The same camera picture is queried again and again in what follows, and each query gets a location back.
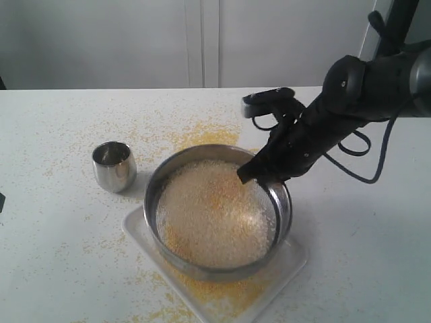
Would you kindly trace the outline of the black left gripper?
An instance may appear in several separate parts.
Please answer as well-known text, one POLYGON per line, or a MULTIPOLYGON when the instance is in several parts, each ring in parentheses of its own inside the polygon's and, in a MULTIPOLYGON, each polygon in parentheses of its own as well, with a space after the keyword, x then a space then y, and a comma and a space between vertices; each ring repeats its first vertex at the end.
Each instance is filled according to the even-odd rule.
POLYGON ((3 212, 4 204, 5 204, 5 195, 0 193, 0 213, 3 212))

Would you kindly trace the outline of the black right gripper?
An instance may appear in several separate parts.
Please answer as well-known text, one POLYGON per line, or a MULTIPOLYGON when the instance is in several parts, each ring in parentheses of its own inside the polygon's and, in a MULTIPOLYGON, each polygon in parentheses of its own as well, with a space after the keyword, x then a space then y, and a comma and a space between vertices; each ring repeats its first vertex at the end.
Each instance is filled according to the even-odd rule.
POLYGON ((240 166, 243 184, 257 180, 271 192, 285 192, 283 181, 305 174, 322 154, 359 127, 346 106, 359 97, 366 63, 353 56, 339 59, 328 71, 322 92, 295 123, 281 123, 267 147, 240 166))

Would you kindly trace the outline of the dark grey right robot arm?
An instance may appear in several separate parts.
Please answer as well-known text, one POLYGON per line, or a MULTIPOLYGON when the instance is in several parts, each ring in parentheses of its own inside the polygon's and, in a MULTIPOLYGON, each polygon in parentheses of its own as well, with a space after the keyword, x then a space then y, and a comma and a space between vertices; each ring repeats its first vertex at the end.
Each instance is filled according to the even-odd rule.
POLYGON ((330 149, 372 122, 387 125, 378 161, 384 164, 395 121, 430 116, 430 50, 368 62, 345 56, 330 68, 320 94, 307 106, 288 87, 245 96, 242 105, 246 118, 270 114, 276 119, 267 144, 239 168, 244 183, 302 176, 330 149))

